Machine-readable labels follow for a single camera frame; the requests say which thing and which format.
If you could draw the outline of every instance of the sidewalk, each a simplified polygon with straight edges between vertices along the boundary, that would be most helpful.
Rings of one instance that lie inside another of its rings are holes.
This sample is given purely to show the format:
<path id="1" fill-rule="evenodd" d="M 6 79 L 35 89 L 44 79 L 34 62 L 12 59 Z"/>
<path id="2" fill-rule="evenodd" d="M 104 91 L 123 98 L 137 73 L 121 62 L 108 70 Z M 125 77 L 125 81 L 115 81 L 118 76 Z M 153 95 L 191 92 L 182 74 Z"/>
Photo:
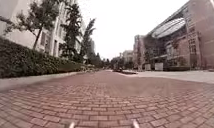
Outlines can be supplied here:
<path id="1" fill-rule="evenodd" d="M 137 72 L 137 75 L 125 75 L 127 77 L 160 77 L 184 81 L 204 82 L 214 84 L 214 72 L 187 71 L 187 72 Z"/>

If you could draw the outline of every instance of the curb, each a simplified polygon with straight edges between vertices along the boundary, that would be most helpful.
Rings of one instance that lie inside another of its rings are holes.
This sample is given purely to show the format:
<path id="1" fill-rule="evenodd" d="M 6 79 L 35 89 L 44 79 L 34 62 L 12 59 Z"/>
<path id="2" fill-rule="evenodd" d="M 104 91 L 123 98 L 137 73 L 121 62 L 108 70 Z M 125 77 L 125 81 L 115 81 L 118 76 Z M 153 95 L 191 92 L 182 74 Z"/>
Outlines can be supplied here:
<path id="1" fill-rule="evenodd" d="M 86 72 L 71 72 L 71 73 L 64 73 L 64 74 L 0 79 L 0 92 L 21 88 L 21 87 L 26 87 L 28 85 L 32 85 L 39 82 L 45 82 L 53 79 L 64 78 L 64 77 L 73 76 L 77 74 L 84 74 L 84 73 Z"/>

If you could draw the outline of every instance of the white building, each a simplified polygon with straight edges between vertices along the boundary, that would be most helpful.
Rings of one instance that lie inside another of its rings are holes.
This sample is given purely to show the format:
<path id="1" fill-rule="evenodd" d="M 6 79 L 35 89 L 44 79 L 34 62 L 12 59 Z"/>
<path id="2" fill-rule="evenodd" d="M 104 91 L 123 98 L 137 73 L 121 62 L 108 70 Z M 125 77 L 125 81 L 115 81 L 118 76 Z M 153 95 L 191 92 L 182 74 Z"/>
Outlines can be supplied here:
<path id="1" fill-rule="evenodd" d="M 133 61 L 133 51 L 132 50 L 126 50 L 122 54 L 125 62 Z"/>
<path id="2" fill-rule="evenodd" d="M 71 2 L 71 4 L 77 3 L 76 0 L 69 1 Z M 0 16 L 16 22 L 16 15 L 19 12 L 27 14 L 31 2 L 32 0 L 0 0 Z M 54 29 L 52 31 L 43 30 L 36 47 L 36 50 L 48 53 L 55 57 L 60 56 L 59 45 L 60 43 L 64 43 L 63 39 L 65 35 L 65 31 L 62 27 L 60 27 L 60 25 L 63 24 L 66 19 L 65 4 L 61 3 L 59 9 L 60 15 L 55 21 Z M 3 31 L 5 28 L 6 24 L 0 21 L 0 36 L 3 35 Z M 82 33 L 85 31 L 84 23 L 82 23 L 81 31 Z M 18 30 L 15 30 L 7 34 L 6 38 L 31 49 L 35 41 L 35 36 L 28 31 L 20 32 Z M 79 52 L 81 49 L 80 44 L 76 43 L 75 48 Z"/>

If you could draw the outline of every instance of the tree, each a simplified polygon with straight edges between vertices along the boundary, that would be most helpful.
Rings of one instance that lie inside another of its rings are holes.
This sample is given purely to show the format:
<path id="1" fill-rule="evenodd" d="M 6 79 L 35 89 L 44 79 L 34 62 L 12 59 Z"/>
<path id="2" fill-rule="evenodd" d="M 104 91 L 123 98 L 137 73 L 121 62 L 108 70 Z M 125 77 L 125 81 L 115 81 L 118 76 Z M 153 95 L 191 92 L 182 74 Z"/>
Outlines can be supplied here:
<path id="1" fill-rule="evenodd" d="M 109 61 L 109 59 L 106 59 L 105 61 L 104 61 L 104 67 L 110 67 L 110 61 Z"/>
<path id="2" fill-rule="evenodd" d="M 61 45 L 61 56 L 67 57 L 69 60 L 77 60 L 78 53 L 75 49 L 75 44 L 76 42 L 81 44 L 81 42 L 78 40 L 78 37 L 82 36 L 82 33 L 80 31 L 82 16 L 80 14 L 79 6 L 77 4 L 70 5 L 70 3 L 66 3 L 66 6 L 66 24 L 61 25 L 66 31 L 66 35 L 64 38 L 64 41 L 66 43 Z"/>
<path id="3" fill-rule="evenodd" d="M 125 63 L 124 58 L 119 58 L 118 66 L 119 66 L 120 68 L 123 68 L 123 67 L 124 67 L 124 63 Z"/>
<path id="4" fill-rule="evenodd" d="M 124 66 L 126 69 L 132 69 L 133 68 L 133 61 L 125 62 Z"/>
<path id="5" fill-rule="evenodd" d="M 33 50 L 36 49 L 39 37 L 43 29 L 51 31 L 54 27 L 54 21 L 59 15 L 59 4 L 63 0 L 42 0 L 41 4 L 32 2 L 28 15 L 23 12 L 17 14 L 17 23 L 12 22 L 10 19 L 0 16 L 0 21 L 7 24 L 4 34 L 8 34 L 13 30 L 30 31 L 35 36 Z"/>
<path id="6" fill-rule="evenodd" d="M 102 60 L 101 60 L 101 57 L 99 55 L 99 53 L 96 54 L 95 56 L 95 63 L 94 65 L 98 68 L 101 68 L 101 64 L 102 64 Z"/>
<path id="7" fill-rule="evenodd" d="M 95 30 L 94 28 L 94 24 L 95 24 L 95 19 L 92 19 L 88 26 L 86 27 L 85 33 L 83 35 L 83 40 L 81 43 L 81 51 L 80 51 L 80 57 L 83 58 L 85 55 L 87 55 L 89 57 L 89 54 L 93 52 L 92 49 L 92 39 L 91 39 L 91 35 L 93 34 L 93 31 Z"/>
<path id="8" fill-rule="evenodd" d="M 110 61 L 110 67 L 113 69 L 114 65 L 118 63 L 119 57 L 115 57 Z"/>

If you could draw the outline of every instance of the bush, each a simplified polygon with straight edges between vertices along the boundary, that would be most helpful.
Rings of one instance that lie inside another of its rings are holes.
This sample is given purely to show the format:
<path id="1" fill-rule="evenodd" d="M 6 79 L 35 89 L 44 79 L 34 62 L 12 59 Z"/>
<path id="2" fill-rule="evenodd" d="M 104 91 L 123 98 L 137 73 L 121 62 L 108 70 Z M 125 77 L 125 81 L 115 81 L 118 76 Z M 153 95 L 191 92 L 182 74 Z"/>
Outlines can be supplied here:
<path id="1" fill-rule="evenodd" d="M 80 70 L 81 64 L 39 53 L 0 37 L 0 78 Z"/>
<path id="2" fill-rule="evenodd" d="M 190 67 L 167 67 L 164 71 L 189 71 Z"/>

